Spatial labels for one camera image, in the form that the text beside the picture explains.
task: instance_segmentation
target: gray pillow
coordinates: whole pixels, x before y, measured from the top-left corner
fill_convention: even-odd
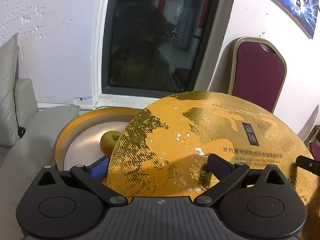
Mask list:
[[[18,34],[0,47],[0,145],[13,146],[19,139],[13,87],[18,59]]]

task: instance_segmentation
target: chair backrest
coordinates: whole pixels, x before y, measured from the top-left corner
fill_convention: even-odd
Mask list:
[[[319,161],[320,160],[320,146],[314,142],[310,142],[309,149],[310,149],[310,153],[311,153],[312,157],[315,160]]]
[[[286,73],[284,58],[269,41],[239,38],[234,42],[228,94],[273,113]]]
[[[320,132],[320,125],[315,125],[314,128],[309,133],[309,135],[307,136],[307,138],[303,141],[303,143],[308,148],[308,150],[310,150],[309,143],[316,141],[316,139],[317,139],[316,136],[319,132]]]

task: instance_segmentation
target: framed picture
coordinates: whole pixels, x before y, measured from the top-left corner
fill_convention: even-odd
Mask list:
[[[319,9],[319,0],[273,1],[300,26],[308,37],[313,38]]]

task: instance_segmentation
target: white wall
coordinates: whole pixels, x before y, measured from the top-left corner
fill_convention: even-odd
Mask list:
[[[298,133],[320,103],[319,25],[313,39],[309,39],[271,0],[234,0],[209,90],[228,92],[231,41],[241,36],[269,40],[287,63],[287,76],[274,114]]]
[[[19,77],[38,102],[92,104],[91,48],[99,0],[0,0],[0,45],[20,33]]]

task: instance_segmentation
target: apple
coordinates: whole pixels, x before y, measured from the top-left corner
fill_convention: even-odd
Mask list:
[[[118,131],[109,131],[102,135],[100,140],[100,149],[104,155],[111,157],[113,148],[116,146],[121,133]]]

